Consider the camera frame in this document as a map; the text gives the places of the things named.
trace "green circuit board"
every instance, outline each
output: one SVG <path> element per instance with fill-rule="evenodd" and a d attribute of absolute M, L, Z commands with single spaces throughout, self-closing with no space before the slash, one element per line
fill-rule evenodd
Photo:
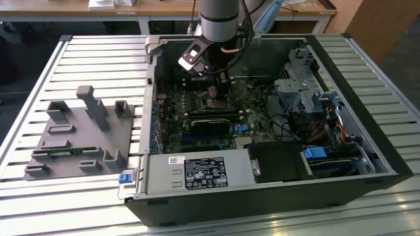
<path fill-rule="evenodd" d="M 250 137 L 254 143 L 277 140 L 273 124 L 266 113 L 265 96 L 267 86 L 254 86 L 254 80 L 235 81 L 227 98 L 217 100 L 211 91 L 186 91 L 175 86 L 159 102 L 163 112 L 162 133 L 165 153 L 237 149 L 235 139 Z M 186 114 L 211 114 L 213 111 L 241 111 L 241 121 L 230 123 L 225 135 L 198 138 L 190 133 Z M 235 126 L 247 125 L 245 131 Z"/>

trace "motherboard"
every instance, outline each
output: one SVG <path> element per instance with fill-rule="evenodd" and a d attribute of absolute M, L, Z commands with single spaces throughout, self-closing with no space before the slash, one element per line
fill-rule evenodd
<path fill-rule="evenodd" d="M 245 148 L 277 140 L 265 97 L 269 86 L 233 79 L 227 95 L 201 78 L 158 88 L 165 153 Z"/>

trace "barcode sticker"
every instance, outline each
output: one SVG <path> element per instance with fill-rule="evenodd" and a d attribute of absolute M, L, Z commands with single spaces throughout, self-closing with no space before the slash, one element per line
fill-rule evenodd
<path fill-rule="evenodd" d="M 171 156 L 170 164 L 185 164 L 186 157 L 185 156 Z"/>

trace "yellow wire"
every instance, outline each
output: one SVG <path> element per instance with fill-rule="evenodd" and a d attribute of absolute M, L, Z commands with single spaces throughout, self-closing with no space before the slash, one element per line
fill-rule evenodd
<path fill-rule="evenodd" d="M 326 134 L 326 130 L 323 130 L 323 132 L 319 133 L 319 134 L 309 141 L 309 143 L 313 142 L 314 140 L 319 139 L 325 134 Z"/>

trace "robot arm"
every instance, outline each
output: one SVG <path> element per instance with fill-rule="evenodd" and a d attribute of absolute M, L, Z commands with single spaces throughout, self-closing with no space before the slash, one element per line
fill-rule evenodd
<path fill-rule="evenodd" d="M 251 44 L 255 35 L 254 28 L 266 33 L 277 19 L 283 0 L 201 0 L 201 24 L 203 35 L 194 41 L 185 51 L 179 64 L 190 72 L 199 75 L 217 75 L 227 70 L 239 61 L 243 51 Z M 247 30 L 241 31 L 239 16 L 241 4 L 246 16 Z M 267 7 L 253 25 L 249 5 L 254 9 Z M 245 40 L 241 48 L 237 48 L 239 39 Z"/>

